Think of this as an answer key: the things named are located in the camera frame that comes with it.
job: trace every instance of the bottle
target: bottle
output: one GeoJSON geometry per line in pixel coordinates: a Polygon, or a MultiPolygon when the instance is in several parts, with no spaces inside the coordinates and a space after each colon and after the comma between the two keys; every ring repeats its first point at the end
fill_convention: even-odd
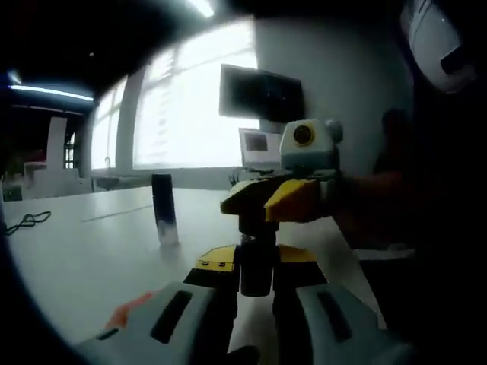
{"type": "Polygon", "coordinates": [[[161,246],[178,245],[173,182],[170,175],[152,175],[152,201],[159,243],[161,246]]]}

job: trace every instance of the white table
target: white table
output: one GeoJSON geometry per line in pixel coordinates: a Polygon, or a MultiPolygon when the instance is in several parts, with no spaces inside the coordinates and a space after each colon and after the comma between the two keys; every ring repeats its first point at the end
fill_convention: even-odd
{"type": "MultiPolygon", "coordinates": [[[[11,252],[29,291],[54,328],[75,344],[99,332],[112,311],[148,290],[183,280],[215,246],[239,242],[237,218],[223,215],[223,191],[175,189],[180,245],[161,247],[151,188],[5,204],[8,225],[26,213],[53,215],[10,237],[11,252]]],[[[313,250],[328,280],[340,282],[379,313],[357,259],[332,218],[281,224],[278,242],[313,250]]],[[[239,297],[231,348],[259,344],[273,363],[272,295],[239,297]]]]}

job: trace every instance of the bright window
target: bright window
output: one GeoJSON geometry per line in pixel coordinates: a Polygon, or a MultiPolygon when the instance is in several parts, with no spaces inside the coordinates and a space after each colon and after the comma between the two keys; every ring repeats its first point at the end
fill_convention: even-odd
{"type": "Polygon", "coordinates": [[[252,21],[192,38],[147,67],[135,120],[135,169],[242,165],[239,128],[256,119],[219,115],[221,65],[257,68],[252,21]]]}
{"type": "Polygon", "coordinates": [[[65,146],[64,150],[64,160],[65,160],[65,168],[72,169],[74,168],[74,159],[75,159],[75,139],[76,133],[73,132],[71,137],[69,138],[68,144],[65,146]]]}
{"type": "Polygon", "coordinates": [[[115,167],[116,133],[126,83],[127,78],[124,78],[109,90],[95,112],[91,138],[92,170],[115,167]]]}

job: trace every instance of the white wall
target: white wall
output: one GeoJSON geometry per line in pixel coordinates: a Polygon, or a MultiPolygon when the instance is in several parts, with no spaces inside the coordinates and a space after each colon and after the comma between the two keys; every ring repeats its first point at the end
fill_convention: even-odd
{"type": "Polygon", "coordinates": [[[412,77],[385,29],[338,20],[256,22],[259,69],[301,80],[307,117],[342,120],[342,169],[371,173],[383,145],[382,114],[412,111],[412,77]]]}
{"type": "MultiPolygon", "coordinates": [[[[339,117],[345,139],[340,146],[342,168],[353,175],[370,173],[383,143],[380,118],[391,107],[411,111],[412,79],[385,30],[338,21],[263,19],[256,21],[259,68],[302,81],[307,116],[339,117]]],[[[148,175],[132,169],[135,113],[144,69],[129,77],[120,113],[116,168],[112,174],[148,175]]],[[[282,124],[261,122],[267,132],[282,124]]],[[[89,161],[91,136],[85,138],[89,161]]],[[[89,171],[87,175],[106,175],[89,171]]],[[[228,189],[233,168],[159,170],[171,173],[182,188],[228,189]]]]}

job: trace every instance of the fluorescent light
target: fluorescent light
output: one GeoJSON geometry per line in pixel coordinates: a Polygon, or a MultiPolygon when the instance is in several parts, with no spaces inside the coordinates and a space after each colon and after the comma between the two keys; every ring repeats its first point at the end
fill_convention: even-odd
{"type": "Polygon", "coordinates": [[[212,17],[214,12],[207,0],[188,0],[206,17],[212,17]]]}
{"type": "Polygon", "coordinates": [[[14,84],[22,84],[21,78],[18,77],[18,73],[15,71],[10,71],[8,73],[8,78],[14,83],[14,84]]]}
{"type": "Polygon", "coordinates": [[[29,106],[29,109],[36,109],[36,110],[45,110],[48,112],[57,112],[57,113],[62,113],[62,110],[59,109],[52,109],[52,108],[42,108],[41,106],[29,106]]]}
{"type": "Polygon", "coordinates": [[[62,95],[64,97],[75,97],[76,99],[93,101],[92,97],[84,97],[83,95],[66,93],[64,91],[59,91],[59,90],[44,89],[42,87],[24,86],[24,85],[10,85],[9,88],[11,88],[12,90],[36,91],[38,93],[62,95]]]}

